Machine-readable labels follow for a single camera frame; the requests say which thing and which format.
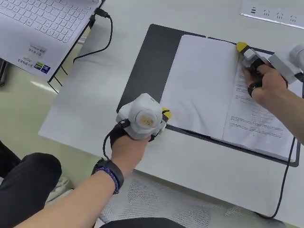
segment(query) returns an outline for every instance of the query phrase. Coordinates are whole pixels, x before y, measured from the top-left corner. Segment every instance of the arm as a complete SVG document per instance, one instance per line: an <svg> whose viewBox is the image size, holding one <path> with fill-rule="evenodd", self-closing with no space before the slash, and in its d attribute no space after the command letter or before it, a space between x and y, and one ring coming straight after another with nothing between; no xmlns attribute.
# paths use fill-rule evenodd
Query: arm
<svg viewBox="0 0 304 228"><path fill-rule="evenodd" d="M119 138L112 148L112 161L127 178L141 160L149 139ZM58 203L44 208L17 228L91 228L113 195L115 184L104 171L98 171Z"/></svg>
<svg viewBox="0 0 304 228"><path fill-rule="evenodd" d="M266 65L258 70L264 75L263 87L255 88L252 98L275 115L304 144L304 99L286 88L286 82L277 70ZM247 70L244 73L249 86L253 82L252 77Z"/></svg>

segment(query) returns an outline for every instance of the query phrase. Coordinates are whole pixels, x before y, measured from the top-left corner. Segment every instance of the hand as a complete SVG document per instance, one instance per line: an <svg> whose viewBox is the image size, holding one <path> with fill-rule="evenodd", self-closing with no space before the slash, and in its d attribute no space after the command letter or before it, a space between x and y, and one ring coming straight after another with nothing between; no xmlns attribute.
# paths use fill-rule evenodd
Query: hand
<svg viewBox="0 0 304 228"><path fill-rule="evenodd" d="M133 140L128 135L117 139L112 146L112 162L123 173L124 178L129 177L135 166L143 158L149 138Z"/></svg>
<svg viewBox="0 0 304 228"><path fill-rule="evenodd" d="M252 92L252 98L255 102L265 107L265 100L276 93L280 93L282 90L286 90L286 81L282 78L280 73L267 65L261 65L257 69L263 77L263 86L255 88ZM244 68L245 81L247 86L250 86L254 82L250 72Z"/></svg>

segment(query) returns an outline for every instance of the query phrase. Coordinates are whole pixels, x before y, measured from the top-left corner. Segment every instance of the laptop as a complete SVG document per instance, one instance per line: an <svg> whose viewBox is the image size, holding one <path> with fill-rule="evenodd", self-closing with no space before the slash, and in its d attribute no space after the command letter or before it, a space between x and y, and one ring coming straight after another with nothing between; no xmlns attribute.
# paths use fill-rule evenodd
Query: laptop
<svg viewBox="0 0 304 228"><path fill-rule="evenodd" d="M49 80L105 0L0 0L0 58Z"/></svg>

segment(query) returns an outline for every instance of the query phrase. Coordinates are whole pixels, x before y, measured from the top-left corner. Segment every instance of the blue bracelet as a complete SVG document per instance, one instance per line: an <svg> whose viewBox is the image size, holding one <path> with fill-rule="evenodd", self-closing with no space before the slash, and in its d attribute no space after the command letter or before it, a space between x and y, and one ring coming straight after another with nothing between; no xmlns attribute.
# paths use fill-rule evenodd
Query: blue bracelet
<svg viewBox="0 0 304 228"><path fill-rule="evenodd" d="M111 172L111 170L109 170L108 168L105 168L105 167L101 167L99 169L97 169L95 171L95 173L97 173L98 171L104 171L106 172L107 174L109 174L109 176L113 179L114 183L115 183L115 191L114 191L114 194L118 194L119 193L119 187L118 187L118 181L116 179L116 177L113 175L113 173Z"/></svg>

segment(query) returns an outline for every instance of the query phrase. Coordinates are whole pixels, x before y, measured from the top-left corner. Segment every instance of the desk surface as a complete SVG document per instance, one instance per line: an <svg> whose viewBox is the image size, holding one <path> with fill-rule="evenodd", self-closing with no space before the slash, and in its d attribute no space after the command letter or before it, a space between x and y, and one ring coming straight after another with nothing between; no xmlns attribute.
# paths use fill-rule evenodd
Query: desk surface
<svg viewBox="0 0 304 228"><path fill-rule="evenodd" d="M280 50L301 43L300 29L239 15L241 0L109 0L113 41L75 63L39 134L101 155L116 108L149 25L159 24L252 46ZM81 53L104 47L110 24L97 18ZM277 219L304 227L304 160L290 168ZM285 166L167 130L147 147L137 169L266 215L275 211Z"/></svg>

